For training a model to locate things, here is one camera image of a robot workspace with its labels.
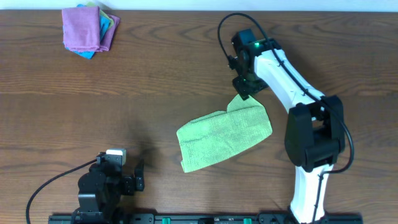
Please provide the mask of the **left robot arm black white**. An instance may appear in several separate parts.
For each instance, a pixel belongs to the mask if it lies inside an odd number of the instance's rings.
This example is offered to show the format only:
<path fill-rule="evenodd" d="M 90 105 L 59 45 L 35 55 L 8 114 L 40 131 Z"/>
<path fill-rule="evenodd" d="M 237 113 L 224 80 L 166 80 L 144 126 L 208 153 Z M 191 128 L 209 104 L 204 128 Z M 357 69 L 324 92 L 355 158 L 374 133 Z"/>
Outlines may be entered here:
<path fill-rule="evenodd" d="M 124 175 L 123 159 L 123 155 L 105 152 L 96 156 L 89 172 L 78 181 L 80 206 L 70 223 L 129 223 L 129 216 L 118 204 L 123 195 L 144 190 L 144 161 L 139 161 L 132 175 Z"/>

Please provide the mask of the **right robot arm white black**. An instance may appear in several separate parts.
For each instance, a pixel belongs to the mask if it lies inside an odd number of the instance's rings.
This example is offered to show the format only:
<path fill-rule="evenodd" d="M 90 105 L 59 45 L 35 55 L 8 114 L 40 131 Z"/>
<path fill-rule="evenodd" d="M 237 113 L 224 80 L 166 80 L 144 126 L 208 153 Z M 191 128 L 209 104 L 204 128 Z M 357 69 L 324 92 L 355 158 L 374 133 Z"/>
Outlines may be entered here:
<path fill-rule="evenodd" d="M 290 203 L 295 221 L 324 222 L 324 182 L 345 148 L 345 134 L 340 122 L 322 104 L 329 103 L 341 116 L 342 102 L 312 87 L 274 39 L 236 35 L 231 42 L 236 56 L 228 60 L 238 73 L 233 86 L 240 97 L 246 100 L 270 88 L 288 113 L 284 145 L 295 165 L 295 190 Z"/>

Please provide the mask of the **green microfiber cloth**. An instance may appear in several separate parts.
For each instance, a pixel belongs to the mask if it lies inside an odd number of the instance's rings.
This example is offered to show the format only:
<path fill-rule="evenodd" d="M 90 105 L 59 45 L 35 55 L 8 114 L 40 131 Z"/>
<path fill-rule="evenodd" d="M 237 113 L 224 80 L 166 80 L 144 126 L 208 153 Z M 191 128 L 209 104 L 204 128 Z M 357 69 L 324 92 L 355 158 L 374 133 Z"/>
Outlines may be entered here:
<path fill-rule="evenodd" d="M 235 96 L 225 111 L 194 119 L 177 130 L 185 173 L 225 161 L 272 134 L 265 107 L 249 97 Z"/>

